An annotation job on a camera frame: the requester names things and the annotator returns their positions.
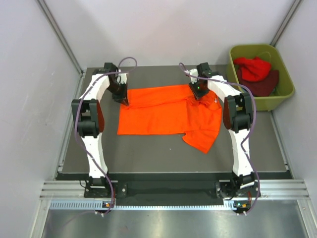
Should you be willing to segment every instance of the white wall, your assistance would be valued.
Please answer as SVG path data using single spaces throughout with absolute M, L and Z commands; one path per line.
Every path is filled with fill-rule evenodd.
M 47 0 L 83 68 L 226 64 L 241 43 L 270 43 L 292 0 Z
M 0 237 L 27 237 L 79 79 L 34 0 L 0 3 Z
M 277 44 L 296 93 L 274 115 L 293 172 L 303 178 L 317 211 L 317 1 L 305 0 Z

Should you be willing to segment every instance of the gray floor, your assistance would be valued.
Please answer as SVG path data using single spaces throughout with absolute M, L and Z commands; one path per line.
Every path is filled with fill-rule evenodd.
M 225 75 L 225 65 L 215 65 Z M 83 88 L 88 86 L 93 68 L 86 73 Z M 148 88 L 188 84 L 178 66 L 138 67 L 128 77 L 128 87 Z M 233 166 L 232 144 L 228 131 L 222 127 L 208 154 L 193 148 L 182 140 L 182 135 L 117 135 L 119 107 L 106 91 L 101 101 L 106 121 L 103 150 L 110 173 L 149 172 L 230 172 Z M 254 134 L 250 139 L 251 159 L 260 172 L 286 171 L 271 123 L 270 113 L 257 114 Z M 63 173 L 87 173 L 87 156 L 72 135 L 65 156 Z
M 296 201 L 259 201 L 247 217 L 232 211 L 90 213 L 63 227 L 81 212 L 50 210 L 42 238 L 308 238 Z

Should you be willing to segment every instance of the folded cloth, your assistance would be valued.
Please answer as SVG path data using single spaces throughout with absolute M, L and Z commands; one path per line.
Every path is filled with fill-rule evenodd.
M 188 85 L 128 90 L 121 105 L 118 135 L 185 133 L 186 143 L 207 153 L 218 136 L 221 106 L 210 91 L 196 101 Z
M 264 80 L 271 70 L 271 64 L 259 57 L 255 57 L 254 59 L 236 58 L 233 63 L 240 66 L 242 79 L 249 82 Z
M 259 82 L 249 82 L 242 79 L 241 69 L 237 70 L 239 83 L 248 87 L 252 94 L 256 97 L 268 97 L 277 86 L 279 81 L 279 71 L 271 70 L 268 76 Z

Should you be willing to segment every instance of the plastic bin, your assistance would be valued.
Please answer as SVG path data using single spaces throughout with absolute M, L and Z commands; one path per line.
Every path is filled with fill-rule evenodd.
M 233 64 L 233 60 L 239 57 L 253 59 L 255 56 L 270 62 L 273 70 L 279 70 L 279 83 L 275 91 L 269 97 L 255 97 L 257 111 L 274 110 L 281 102 L 291 97 L 295 88 L 287 72 L 281 55 L 277 49 L 268 44 L 256 45 L 238 45 L 234 46 L 229 52 L 229 64 L 227 66 L 227 80 L 229 82 L 239 83 L 236 69 L 238 66 Z

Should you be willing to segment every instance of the orange cloth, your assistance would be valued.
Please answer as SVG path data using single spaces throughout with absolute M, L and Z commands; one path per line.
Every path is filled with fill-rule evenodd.
M 128 100 L 120 108 L 118 135 L 185 133 L 186 143 L 207 153 L 219 133 L 221 106 L 214 92 L 196 101 L 188 85 L 132 89 Z

